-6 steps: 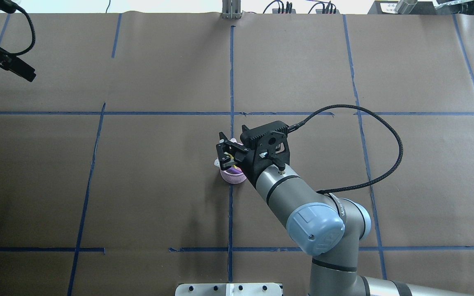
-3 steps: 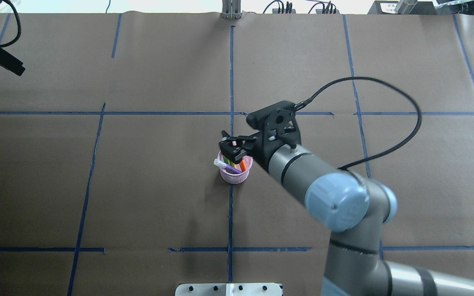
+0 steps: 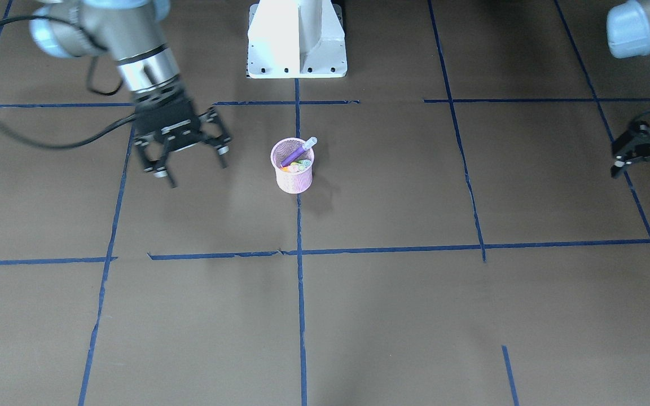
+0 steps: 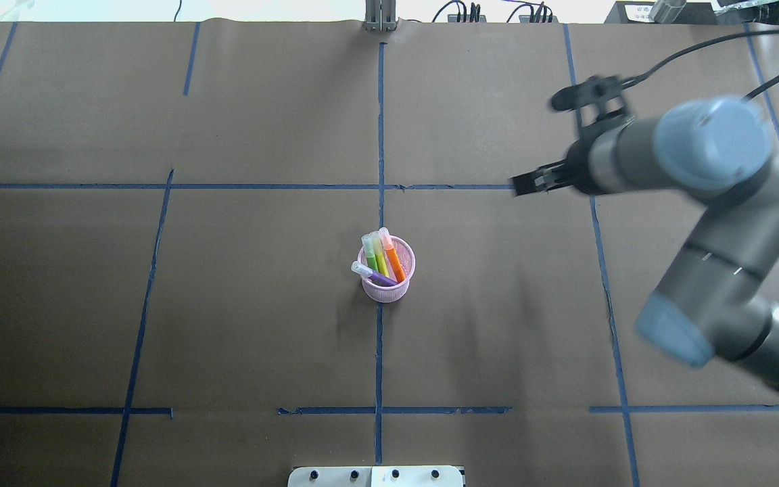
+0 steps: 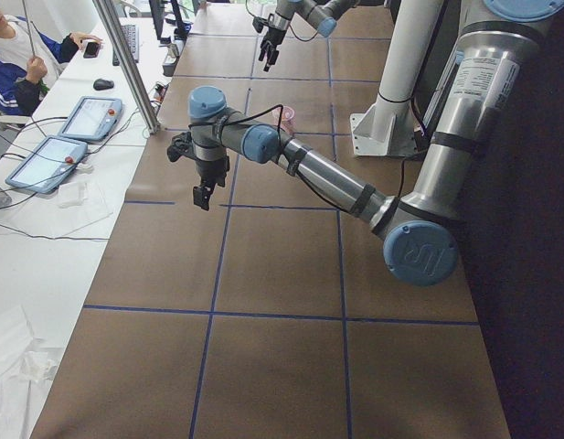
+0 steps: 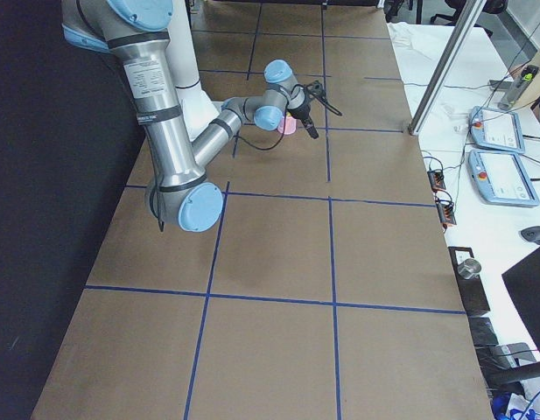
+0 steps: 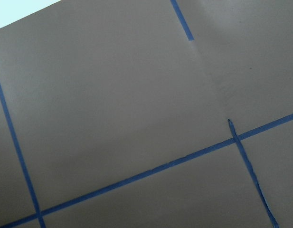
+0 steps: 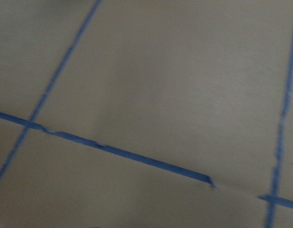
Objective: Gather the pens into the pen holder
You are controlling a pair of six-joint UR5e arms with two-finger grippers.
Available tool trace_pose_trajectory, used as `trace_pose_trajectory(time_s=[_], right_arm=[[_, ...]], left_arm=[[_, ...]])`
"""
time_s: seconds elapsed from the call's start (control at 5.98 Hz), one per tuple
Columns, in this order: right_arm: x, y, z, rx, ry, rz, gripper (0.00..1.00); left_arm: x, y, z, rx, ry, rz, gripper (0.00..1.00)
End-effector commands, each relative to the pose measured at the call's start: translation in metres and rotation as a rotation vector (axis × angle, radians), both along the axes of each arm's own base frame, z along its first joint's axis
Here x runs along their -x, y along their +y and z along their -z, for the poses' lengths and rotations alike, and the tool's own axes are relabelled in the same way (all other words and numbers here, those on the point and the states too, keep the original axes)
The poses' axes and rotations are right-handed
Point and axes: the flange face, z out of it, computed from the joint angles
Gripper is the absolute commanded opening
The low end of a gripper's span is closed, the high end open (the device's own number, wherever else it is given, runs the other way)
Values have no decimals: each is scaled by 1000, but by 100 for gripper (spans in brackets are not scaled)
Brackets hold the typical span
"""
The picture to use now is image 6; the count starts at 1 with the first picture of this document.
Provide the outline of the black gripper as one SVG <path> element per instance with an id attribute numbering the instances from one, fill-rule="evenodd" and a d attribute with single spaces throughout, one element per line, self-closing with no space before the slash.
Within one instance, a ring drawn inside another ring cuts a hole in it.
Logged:
<path id="1" fill-rule="evenodd" d="M 314 122 L 311 118 L 311 104 L 310 101 L 304 101 L 296 108 L 289 108 L 289 113 L 292 117 L 299 120 L 303 127 L 306 129 L 309 136 L 313 139 L 319 137 L 318 131 L 314 128 Z"/>

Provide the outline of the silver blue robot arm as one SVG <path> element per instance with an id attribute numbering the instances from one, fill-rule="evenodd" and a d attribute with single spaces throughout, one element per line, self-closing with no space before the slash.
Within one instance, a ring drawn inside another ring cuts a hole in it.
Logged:
<path id="1" fill-rule="evenodd" d="M 317 95 L 282 59 L 265 67 L 262 95 L 216 108 L 201 86 L 182 1 L 64 1 L 61 10 L 68 43 L 110 53 L 123 67 L 151 150 L 145 200 L 159 225 L 197 233 L 219 219 L 223 195 L 206 167 L 245 123 L 272 131 L 291 116 L 318 135 L 310 117 Z"/>

